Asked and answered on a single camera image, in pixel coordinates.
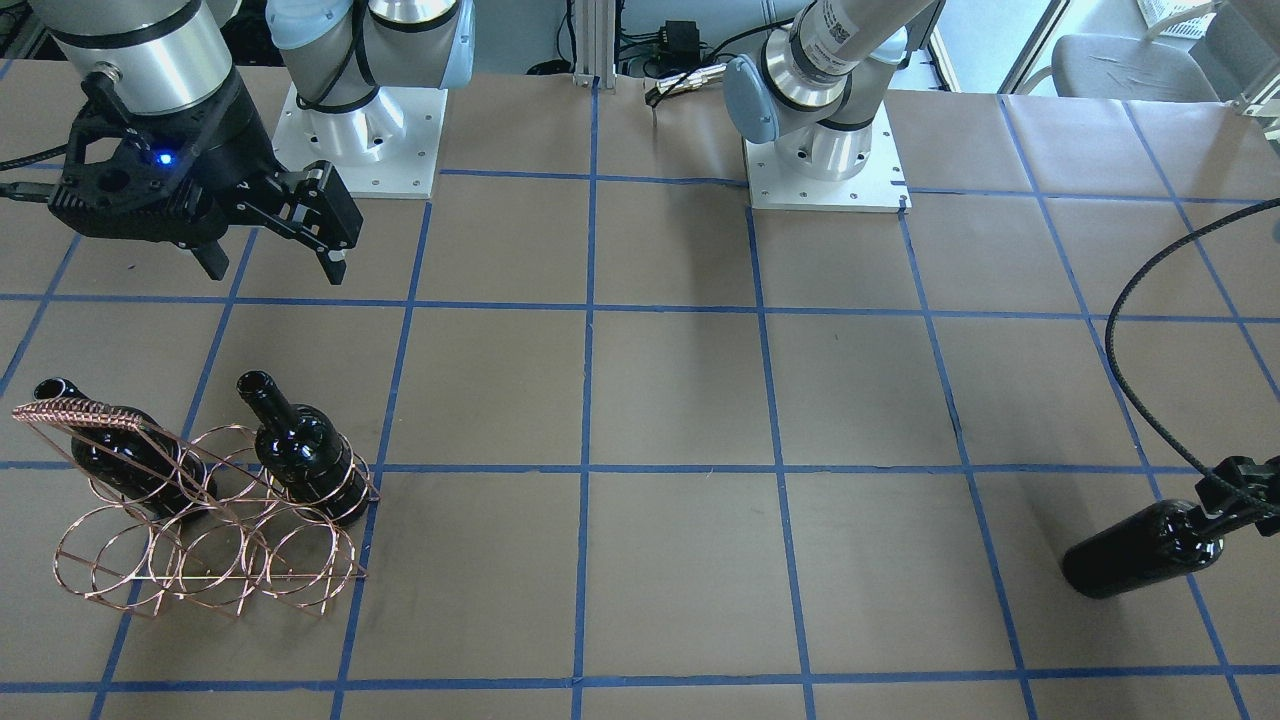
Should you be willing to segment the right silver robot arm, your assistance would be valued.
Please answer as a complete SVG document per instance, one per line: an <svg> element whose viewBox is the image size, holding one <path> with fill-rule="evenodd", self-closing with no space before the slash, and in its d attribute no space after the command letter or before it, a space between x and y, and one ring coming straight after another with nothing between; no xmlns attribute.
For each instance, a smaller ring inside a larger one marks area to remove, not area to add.
<svg viewBox="0 0 1280 720"><path fill-rule="evenodd" d="M223 24L238 3L35 1L77 69L84 105L55 183L5 183L90 238L172 243L219 281L221 237L262 227L310 249L332 284L364 224L342 172L407 158L393 88L444 92L474 72L471 1L270 1L265 20L312 143L276 156Z"/></svg>

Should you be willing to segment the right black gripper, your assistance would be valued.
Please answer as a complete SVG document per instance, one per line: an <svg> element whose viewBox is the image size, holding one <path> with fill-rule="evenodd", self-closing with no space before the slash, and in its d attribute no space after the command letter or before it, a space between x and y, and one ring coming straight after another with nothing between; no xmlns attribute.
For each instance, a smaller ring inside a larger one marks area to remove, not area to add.
<svg viewBox="0 0 1280 720"><path fill-rule="evenodd" d="M105 79L72 124L50 213L79 234L174 243L212 281L229 225L257 225L310 249L330 284L346 278L364 215L332 161L283 169L241 73L193 106L127 111Z"/></svg>

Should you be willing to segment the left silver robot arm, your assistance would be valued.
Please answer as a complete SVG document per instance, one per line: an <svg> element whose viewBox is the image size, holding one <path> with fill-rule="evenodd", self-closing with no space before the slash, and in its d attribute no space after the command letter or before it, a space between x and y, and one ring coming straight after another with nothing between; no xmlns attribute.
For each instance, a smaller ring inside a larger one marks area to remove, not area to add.
<svg viewBox="0 0 1280 720"><path fill-rule="evenodd" d="M764 27L765 40L753 55L735 56L724 73L726 109L742 140L753 146L778 145L796 133L827 129L858 135L883 101L887 86L870 81L868 67L897 65L905 54L905 26L923 13L923 1L812 1L791 20ZM1181 459L1201 474L1196 486L1204 516L1234 518L1277 534L1277 469L1243 457L1216 468L1178 441L1132 388L1119 364L1115 331L1124 305L1138 284L1164 260L1216 231L1277 208L1276 199L1242 210L1184 234L1147 260L1124 284L1103 331L1108 372L1134 411Z"/></svg>

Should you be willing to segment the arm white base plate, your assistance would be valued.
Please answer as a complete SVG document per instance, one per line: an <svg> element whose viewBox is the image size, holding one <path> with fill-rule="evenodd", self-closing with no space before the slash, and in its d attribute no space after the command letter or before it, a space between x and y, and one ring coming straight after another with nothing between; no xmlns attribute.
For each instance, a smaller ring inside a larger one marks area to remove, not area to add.
<svg viewBox="0 0 1280 720"><path fill-rule="evenodd" d="M338 115L300 109L291 86L273 136L276 159L289 170L328 160L357 199L429 200L448 95L384 87L370 104Z"/></svg>
<svg viewBox="0 0 1280 720"><path fill-rule="evenodd" d="M913 206L884 104L855 131L812 126L744 143L756 210L899 213Z"/></svg>

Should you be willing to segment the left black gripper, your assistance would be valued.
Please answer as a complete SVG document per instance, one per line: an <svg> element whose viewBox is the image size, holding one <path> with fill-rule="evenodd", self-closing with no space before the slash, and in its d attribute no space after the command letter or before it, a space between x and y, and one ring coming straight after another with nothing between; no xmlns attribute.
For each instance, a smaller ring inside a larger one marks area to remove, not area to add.
<svg viewBox="0 0 1280 720"><path fill-rule="evenodd" d="M1202 514L1208 519L1226 516L1226 527L1277 527L1277 457L1267 462L1226 457L1221 475L1202 477L1196 493Z"/></svg>

